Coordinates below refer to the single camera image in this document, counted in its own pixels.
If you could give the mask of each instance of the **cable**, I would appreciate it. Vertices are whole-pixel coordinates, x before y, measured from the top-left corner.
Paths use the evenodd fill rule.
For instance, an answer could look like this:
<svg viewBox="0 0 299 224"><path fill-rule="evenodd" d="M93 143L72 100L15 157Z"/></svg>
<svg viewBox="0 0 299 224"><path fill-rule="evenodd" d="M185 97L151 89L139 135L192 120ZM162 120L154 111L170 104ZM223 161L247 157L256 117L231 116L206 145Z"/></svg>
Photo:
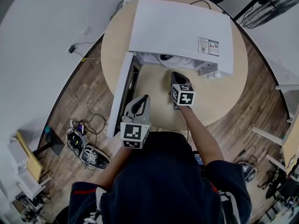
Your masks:
<svg viewBox="0 0 299 224"><path fill-rule="evenodd" d="M82 58L84 58L84 59L86 59L86 60L92 60L92 59L100 59L100 60L101 60L101 58L99 58L99 57L86 58L86 57L82 56L80 53L78 53L78 52L76 52L76 51L73 51L73 53L76 53L76 54L80 55Z"/></svg>
<svg viewBox="0 0 299 224"><path fill-rule="evenodd" d="M83 45L83 44L85 44L85 43L87 43L87 44L94 44L94 43L96 43L96 42L75 43L74 45Z"/></svg>
<svg viewBox="0 0 299 224"><path fill-rule="evenodd" d="M205 0L198 0L198 1L195 1L195 2L190 3L190 5L192 5L192 4L194 4L194 3L197 3L197 2L205 2L206 4L208 4L210 10L212 10L211 5L210 5L207 1L205 1Z"/></svg>
<svg viewBox="0 0 299 224"><path fill-rule="evenodd" d="M246 16L248 13L250 13L250 12L252 11L253 6L254 6L254 4L252 5L251 9L250 9L247 13L245 13L245 15L243 16L243 19L242 19L242 21L239 23L239 25L243 22L245 16Z"/></svg>
<svg viewBox="0 0 299 224"><path fill-rule="evenodd" d="M236 160L237 160L238 158L240 158L240 157L242 157L244 154L246 154L246 152L247 152L250 148L252 148L252 147L254 147L254 151L253 151L253 154L251 154L251 155L249 156L247 162L249 162L249 161L252 160L252 159L255 159L255 160L256 160L256 163L255 163L255 164L254 164L254 162L252 162L252 163L253 163L253 165L257 165L257 158L255 157L255 154L256 154L256 146L255 146L255 145L250 146L249 148L242 150L242 151L239 153L239 155L235 158L235 160L234 160L233 163L235 163Z"/></svg>
<svg viewBox="0 0 299 224"><path fill-rule="evenodd" d="M189 142L189 127L188 127L188 130L187 130L187 141Z"/></svg>
<svg viewBox="0 0 299 224"><path fill-rule="evenodd" d="M98 49L98 46L99 46L99 45L96 46L96 49L98 50L99 54L101 55L101 52L100 52L99 49ZM101 60L101 58L99 58L99 57L86 58L86 57L84 57L83 55L81 55L80 53L78 53L78 52L76 52L76 51L73 51L73 53L76 53L76 54L80 55L82 58L84 58L84 59L86 59L86 60L92 60L92 59L99 59L99 60Z"/></svg>
<svg viewBox="0 0 299 224"><path fill-rule="evenodd" d="M98 131L98 132L96 132L95 129L92 128L92 127L90 126L90 124L89 124L89 123L93 120L93 118L94 118L95 116L100 116L100 117L104 120L104 125L103 125L102 129L101 129L100 131ZM104 130L105 126L107 125L107 120L106 120L102 115L100 115L100 114L94 114L90 120L84 120L84 119L76 120L76 119L74 119L74 120L73 120L73 123L75 123L76 125L79 125L79 124L81 124L81 123L84 124L84 125L85 125L85 129L88 130L90 133L92 133L92 134L95 135L95 143L94 143L94 145L96 146L96 144L97 144L97 140L98 140L98 134L100 134L100 133ZM72 132L73 132L74 130L76 130L76 127L77 127L77 126L75 126L75 125L73 124ZM88 169L88 170L90 170L90 171L94 171L94 170L96 169L96 168L95 168L95 169L89 169L89 163L85 162L85 164L84 164L84 163L82 162L82 158L80 158L80 157L78 157L78 156L76 155L76 153L75 153L73 147L70 147L69 142L67 142L67 146L68 146L69 150L71 150L71 151L74 153L75 157L76 157L77 159L80 159L81 163L82 163L83 165L85 165L84 169Z"/></svg>
<svg viewBox="0 0 299 224"><path fill-rule="evenodd" d="M121 1L121 2L117 5L116 10L118 9L118 7L120 6L120 4L121 4L123 1Z"/></svg>

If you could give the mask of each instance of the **table leg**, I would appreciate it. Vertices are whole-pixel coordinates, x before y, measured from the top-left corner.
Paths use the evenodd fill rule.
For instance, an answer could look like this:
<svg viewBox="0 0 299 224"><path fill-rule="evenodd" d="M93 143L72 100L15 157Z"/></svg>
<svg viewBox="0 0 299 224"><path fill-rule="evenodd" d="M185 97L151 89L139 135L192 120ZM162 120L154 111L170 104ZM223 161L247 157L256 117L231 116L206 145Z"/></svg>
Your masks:
<svg viewBox="0 0 299 224"><path fill-rule="evenodd" d="M284 165L282 165L280 162L278 162L276 159L272 158L270 155L266 155L266 158L269 159L270 162L274 163L277 167L281 168L286 172L286 168Z"/></svg>
<svg viewBox="0 0 299 224"><path fill-rule="evenodd" d="M277 85L275 86L276 90L284 90L284 91L297 91L299 90L299 85L291 84L291 85Z"/></svg>
<svg viewBox="0 0 299 224"><path fill-rule="evenodd" d="M276 136L274 136L274 135L272 135L272 134L269 134L269 133L267 133L267 132L265 132L265 131L263 131L263 130L261 130L261 129L252 127L251 130L252 130L253 132L256 132L256 133L258 133L259 135L261 135L261 136L263 136L263 137L265 137L265 138L267 138L267 139L273 141L274 143L279 144L280 146L282 146L282 144L283 144L282 139L280 139L280 138L278 138L278 137L276 137Z"/></svg>

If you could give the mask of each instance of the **power adapter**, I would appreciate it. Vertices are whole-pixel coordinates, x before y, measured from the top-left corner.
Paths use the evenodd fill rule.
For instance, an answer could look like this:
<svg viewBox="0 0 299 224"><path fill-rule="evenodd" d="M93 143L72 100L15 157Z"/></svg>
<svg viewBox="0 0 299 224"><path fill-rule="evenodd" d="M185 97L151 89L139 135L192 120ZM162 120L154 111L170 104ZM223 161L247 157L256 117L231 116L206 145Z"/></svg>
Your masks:
<svg viewBox="0 0 299 224"><path fill-rule="evenodd" d="M240 152L240 153L239 153L239 156L238 156L238 157L241 157L241 156L243 156L245 153L246 153L246 150L245 150L245 149L243 149L243 150L242 150L242 152Z"/></svg>
<svg viewBox="0 0 299 224"><path fill-rule="evenodd" d="M75 49L75 45L71 45L71 47L69 48L69 53L73 53Z"/></svg>

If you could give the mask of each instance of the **wooden floor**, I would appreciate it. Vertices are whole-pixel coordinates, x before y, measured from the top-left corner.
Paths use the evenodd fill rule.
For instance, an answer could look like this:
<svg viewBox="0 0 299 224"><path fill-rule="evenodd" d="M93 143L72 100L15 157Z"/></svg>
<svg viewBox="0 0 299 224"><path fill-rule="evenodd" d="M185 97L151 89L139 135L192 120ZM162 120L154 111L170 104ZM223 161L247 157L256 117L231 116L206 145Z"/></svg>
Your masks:
<svg viewBox="0 0 299 224"><path fill-rule="evenodd" d="M238 154L252 145L256 146L258 173L248 184L248 191L253 203L251 223L264 215L272 200L265 200L265 190L257 187L267 179L266 171L271 164L265 155L279 157L280 147L265 138L253 133L252 126L261 128L280 138L285 134L288 123L283 102L266 65L262 62L251 44L243 37L248 53L249 70L244 91L232 110L207 128L217 139L227 161L234 161ZM90 57L100 56L95 49ZM70 119L90 119L95 113L109 119L113 95L110 92L102 72L99 59L86 60L64 92L57 108L50 119L52 127L59 137L66 142L65 132L70 126ZM95 117L91 123L100 130L103 121ZM114 151L107 147L107 127L98 135L96 147L113 156ZM94 144L94 135L88 135ZM246 153L248 158L254 148ZM43 213L49 221L53 221L59 211L68 205L71 185L76 181L93 182L101 170L89 171L65 146L57 157L51 149L41 154L40 160L45 171L50 170L52 182L49 192L52 199L46 204Z"/></svg>

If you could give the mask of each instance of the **person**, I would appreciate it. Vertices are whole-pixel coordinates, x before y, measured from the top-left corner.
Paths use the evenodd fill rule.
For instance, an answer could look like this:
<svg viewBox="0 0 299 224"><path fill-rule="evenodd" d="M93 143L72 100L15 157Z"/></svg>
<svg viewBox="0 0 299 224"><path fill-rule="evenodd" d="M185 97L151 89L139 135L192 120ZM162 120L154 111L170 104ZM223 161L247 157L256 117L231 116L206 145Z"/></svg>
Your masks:
<svg viewBox="0 0 299 224"><path fill-rule="evenodd" d="M73 184L69 223L248 222L251 201L242 166L224 161L217 141L193 111L179 108L204 163L205 177L182 134L150 132L141 150L121 147L96 183Z"/></svg>

